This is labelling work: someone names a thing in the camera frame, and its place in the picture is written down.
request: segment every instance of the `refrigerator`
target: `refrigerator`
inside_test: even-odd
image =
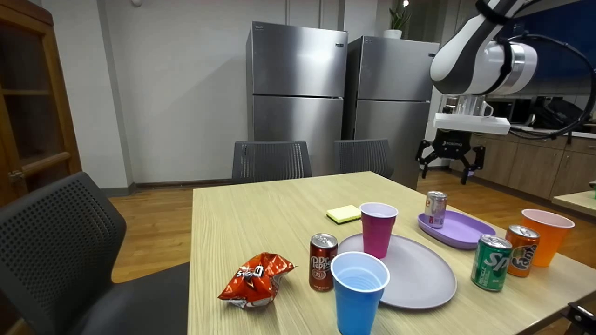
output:
[[[418,178],[439,43],[360,37],[349,44],[345,139],[388,139],[394,180]]]
[[[254,22],[247,48],[249,137],[304,139],[314,175],[327,173],[344,126],[347,33]]]

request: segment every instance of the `soda can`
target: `soda can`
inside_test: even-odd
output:
[[[439,190],[429,191],[427,204],[426,204],[427,223],[435,229],[442,229],[446,212],[448,212],[448,193]]]
[[[541,236],[524,225],[511,225],[507,229],[506,238],[513,245],[513,255],[511,255],[507,273],[528,277],[534,266],[534,257],[539,247]]]
[[[509,240],[496,234],[483,234],[472,268],[472,281],[483,290],[504,290],[511,253],[513,247]]]
[[[310,283],[316,290],[327,292],[334,288],[332,258],[338,255],[338,238],[327,232],[312,236],[312,266]]]

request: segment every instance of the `table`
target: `table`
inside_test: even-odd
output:
[[[596,217],[596,197],[595,197],[595,193],[596,193],[596,190],[556,195],[554,203],[558,203],[560,206],[565,206],[565,208],[571,208],[571,210],[578,210],[578,212],[584,212],[588,216]]]
[[[394,232],[442,255],[459,281],[457,296],[435,311],[381,305],[373,333],[517,333],[596,288],[596,270],[565,255],[528,279],[509,275],[504,292],[478,288],[470,281],[476,253],[453,249],[418,227],[426,195],[375,173],[198,188],[189,333],[338,333],[334,290],[316,292],[308,283],[310,238],[332,232],[344,240],[360,232],[358,221],[336,225],[325,212],[364,201],[396,204],[401,216]],[[275,303],[245,311],[219,299],[239,266],[262,251],[277,251],[297,264],[282,277]]]

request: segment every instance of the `chip bag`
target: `chip bag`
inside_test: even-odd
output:
[[[239,307],[271,303],[278,294],[278,275],[295,270],[295,264],[278,253],[260,253],[245,262],[226,284],[221,299]]]

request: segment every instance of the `chair backrest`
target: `chair backrest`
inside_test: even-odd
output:
[[[375,171],[392,177],[388,139],[336,139],[340,173]]]
[[[278,180],[312,177],[306,141],[237,141],[234,180]]]
[[[113,284],[126,219],[87,175],[0,212],[0,290],[36,333],[68,333]]]

